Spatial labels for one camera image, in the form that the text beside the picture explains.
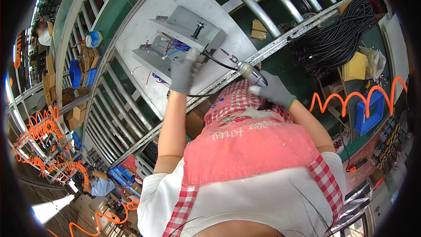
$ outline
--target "pink apron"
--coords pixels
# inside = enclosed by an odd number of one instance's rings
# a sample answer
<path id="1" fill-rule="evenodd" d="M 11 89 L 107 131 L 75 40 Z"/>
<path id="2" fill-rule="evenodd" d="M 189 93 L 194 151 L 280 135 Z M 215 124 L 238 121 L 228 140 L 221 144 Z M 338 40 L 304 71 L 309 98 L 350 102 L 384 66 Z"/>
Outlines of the pink apron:
<path id="1" fill-rule="evenodd" d="M 226 87 L 205 115 L 206 127 L 184 151 L 179 200 L 164 237 L 179 236 L 199 186 L 290 167 L 308 167 L 329 202 L 334 222 L 342 212 L 342 193 L 303 126 L 292 124 L 279 106 L 259 108 L 263 99 L 248 92 L 247 80 Z"/>

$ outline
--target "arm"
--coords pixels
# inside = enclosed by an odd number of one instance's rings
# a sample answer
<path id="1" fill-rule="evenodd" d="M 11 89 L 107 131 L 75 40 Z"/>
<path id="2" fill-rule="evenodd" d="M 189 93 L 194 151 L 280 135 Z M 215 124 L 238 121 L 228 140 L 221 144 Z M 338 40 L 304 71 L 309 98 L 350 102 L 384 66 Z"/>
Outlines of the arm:
<path id="1" fill-rule="evenodd" d="M 304 126 L 320 153 L 335 153 L 334 144 L 326 129 L 297 99 L 294 100 L 288 111 L 296 124 Z"/>
<path id="2" fill-rule="evenodd" d="M 186 148 L 186 98 L 199 72 L 198 51 L 190 48 L 185 57 L 171 66 L 171 92 L 158 140 L 158 159 L 154 174 L 172 173 Z"/>
<path id="3" fill-rule="evenodd" d="M 53 34 L 53 23 L 47 20 L 47 25 L 48 25 L 48 34 L 51 36 Z"/>
<path id="4" fill-rule="evenodd" d="M 107 174 L 105 174 L 101 171 L 92 171 L 92 176 L 96 176 L 97 178 L 102 178 L 102 179 L 108 180 Z"/>
<path id="5" fill-rule="evenodd" d="M 260 72 L 267 80 L 267 87 L 250 86 L 249 91 L 266 97 L 269 102 L 276 103 L 288 110 L 296 124 L 304 126 L 320 153 L 334 152 L 332 140 L 322 124 L 292 95 L 278 76 L 267 71 Z"/>
<path id="6" fill-rule="evenodd" d="M 171 173 L 186 147 L 186 95 L 171 91 L 158 140 L 158 159 L 154 174 Z"/>

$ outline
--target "plastic bag of parts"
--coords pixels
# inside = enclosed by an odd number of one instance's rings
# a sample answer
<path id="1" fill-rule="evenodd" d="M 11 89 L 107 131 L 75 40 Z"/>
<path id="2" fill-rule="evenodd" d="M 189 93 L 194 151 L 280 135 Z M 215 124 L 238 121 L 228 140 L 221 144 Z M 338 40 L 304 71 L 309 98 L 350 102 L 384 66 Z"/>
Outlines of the plastic bag of parts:
<path id="1" fill-rule="evenodd" d="M 367 56 L 366 79 L 380 77 L 386 64 L 386 57 L 378 50 L 360 47 L 360 53 Z"/>

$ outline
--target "white t-shirt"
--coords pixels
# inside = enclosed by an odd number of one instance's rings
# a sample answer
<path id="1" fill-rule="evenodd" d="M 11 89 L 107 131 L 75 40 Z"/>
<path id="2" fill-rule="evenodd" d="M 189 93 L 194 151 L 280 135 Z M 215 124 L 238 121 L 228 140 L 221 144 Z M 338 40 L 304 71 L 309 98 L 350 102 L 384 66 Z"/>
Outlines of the white t-shirt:
<path id="1" fill-rule="evenodd" d="M 341 158 L 333 152 L 321 155 L 344 197 Z M 171 174 L 154 174 L 143 181 L 137 209 L 138 228 L 143 236 L 160 237 L 164 233 L 179 199 L 183 165 L 184 159 Z M 266 224 L 285 237 L 322 236 L 328 227 L 317 212 L 330 227 L 332 210 L 308 168 L 287 168 L 200 186 L 187 218 L 193 220 L 184 225 L 181 236 L 192 237 L 207 227 L 231 220 Z"/>
<path id="2" fill-rule="evenodd" d="M 48 33 L 48 29 L 44 31 L 44 33 L 41 34 L 41 36 L 38 37 L 38 41 L 41 45 L 49 46 L 51 44 L 51 36 Z"/>

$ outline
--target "checkered apron strap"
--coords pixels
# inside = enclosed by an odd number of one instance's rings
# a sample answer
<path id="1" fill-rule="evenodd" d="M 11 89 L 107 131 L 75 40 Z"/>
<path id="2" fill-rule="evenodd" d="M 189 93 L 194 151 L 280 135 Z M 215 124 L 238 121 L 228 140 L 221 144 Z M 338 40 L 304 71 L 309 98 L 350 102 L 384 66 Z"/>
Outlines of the checkered apron strap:
<path id="1" fill-rule="evenodd" d="M 259 108 L 264 99 L 258 95 L 252 94 L 248 91 L 248 87 L 251 83 L 248 80 L 243 80 L 240 82 L 233 82 L 227 87 L 223 89 L 223 91 L 219 94 L 217 101 L 221 98 L 227 98 L 230 95 L 230 103 L 227 106 L 222 108 L 218 108 L 214 110 L 211 108 L 209 111 L 213 111 L 212 113 L 206 114 L 204 121 L 205 123 L 211 124 L 214 121 L 222 120 L 224 117 L 228 116 L 229 114 L 245 111 L 248 107 L 252 107 L 254 109 Z M 280 114 L 286 123 L 293 123 L 292 116 L 286 111 L 284 108 L 273 105 L 271 108 L 272 111 Z"/>
<path id="2" fill-rule="evenodd" d="M 335 223 L 344 207 L 342 192 L 339 189 L 339 185 L 336 183 L 335 177 L 332 172 L 330 172 L 329 166 L 321 155 L 307 167 L 328 200 L 334 214 Z"/>
<path id="3" fill-rule="evenodd" d="M 187 217 L 189 216 L 190 210 L 193 207 L 194 200 L 196 199 L 197 189 L 199 187 L 188 187 L 182 185 L 180 191 L 180 198 L 174 207 L 174 211 L 171 215 L 171 219 L 167 224 L 162 237 L 179 237 L 184 224 L 186 223 Z"/>

